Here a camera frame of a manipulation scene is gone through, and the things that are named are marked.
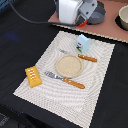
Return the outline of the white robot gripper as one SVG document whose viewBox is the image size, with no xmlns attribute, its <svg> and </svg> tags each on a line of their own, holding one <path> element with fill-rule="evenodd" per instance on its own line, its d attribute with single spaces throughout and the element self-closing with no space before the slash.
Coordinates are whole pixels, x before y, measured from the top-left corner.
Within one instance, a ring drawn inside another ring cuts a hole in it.
<svg viewBox="0 0 128 128">
<path fill-rule="evenodd" d="M 81 27 L 97 7 L 97 0 L 54 0 L 59 21 Z"/>
</svg>

